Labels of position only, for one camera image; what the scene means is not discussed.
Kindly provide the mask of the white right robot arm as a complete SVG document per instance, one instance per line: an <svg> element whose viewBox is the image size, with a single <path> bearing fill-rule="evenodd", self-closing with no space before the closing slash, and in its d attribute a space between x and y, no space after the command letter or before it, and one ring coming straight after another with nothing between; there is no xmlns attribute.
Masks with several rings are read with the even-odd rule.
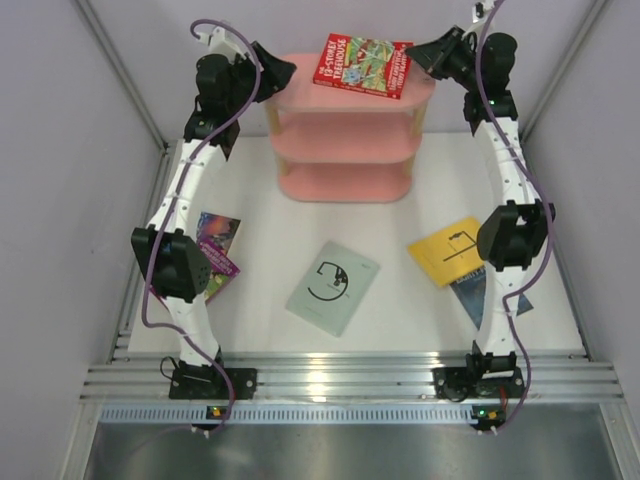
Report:
<svg viewBox="0 0 640 480"><path fill-rule="evenodd" d="M493 33L485 40L458 26L407 55L435 80L461 85L464 118L484 155L497 204L479 228L476 247L485 264L486 289L478 335L467 354L465 379L478 396L521 379L514 331L527 271L554 219L528 171L518 138L518 111L509 89L516 40Z"/></svg>

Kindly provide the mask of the yellow Little Prince book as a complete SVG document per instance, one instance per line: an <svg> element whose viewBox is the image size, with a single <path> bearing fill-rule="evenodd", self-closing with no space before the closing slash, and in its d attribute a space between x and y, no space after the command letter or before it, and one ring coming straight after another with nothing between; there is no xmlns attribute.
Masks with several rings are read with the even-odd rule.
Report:
<svg viewBox="0 0 640 480"><path fill-rule="evenodd" d="M484 262L477 247L481 223L468 216L407 247L410 257L438 287L446 287Z"/></svg>

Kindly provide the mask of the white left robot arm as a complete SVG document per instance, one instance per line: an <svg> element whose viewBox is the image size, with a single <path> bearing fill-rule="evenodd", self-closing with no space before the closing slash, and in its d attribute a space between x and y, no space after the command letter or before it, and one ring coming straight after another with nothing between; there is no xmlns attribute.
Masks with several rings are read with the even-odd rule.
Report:
<svg viewBox="0 0 640 480"><path fill-rule="evenodd" d="M131 245L145 281L142 302L162 301L170 314L164 329L180 341L177 373L205 397L225 388L221 348L212 332L204 292L210 261L197 242L206 190L229 160L240 133L239 118L252 103L282 91L295 64L269 53L259 42L242 51L232 42L210 49L196 63L197 95L185 127L180 160L158 210L131 234Z"/></svg>

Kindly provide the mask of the pale green hardcover book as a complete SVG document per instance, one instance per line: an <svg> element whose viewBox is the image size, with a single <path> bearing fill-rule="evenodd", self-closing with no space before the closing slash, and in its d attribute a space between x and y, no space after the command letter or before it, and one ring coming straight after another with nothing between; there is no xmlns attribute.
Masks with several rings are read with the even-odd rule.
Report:
<svg viewBox="0 0 640 480"><path fill-rule="evenodd" d="M293 290L286 309L339 338L379 271L374 260L328 241Z"/></svg>

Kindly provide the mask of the red treehouse book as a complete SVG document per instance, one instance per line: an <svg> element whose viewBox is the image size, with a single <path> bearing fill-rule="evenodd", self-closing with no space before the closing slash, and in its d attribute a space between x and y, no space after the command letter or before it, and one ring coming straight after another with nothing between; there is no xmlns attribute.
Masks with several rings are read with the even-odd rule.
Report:
<svg viewBox="0 0 640 480"><path fill-rule="evenodd" d="M313 74L316 85L398 100L409 76L406 50L392 42L331 33Z"/></svg>

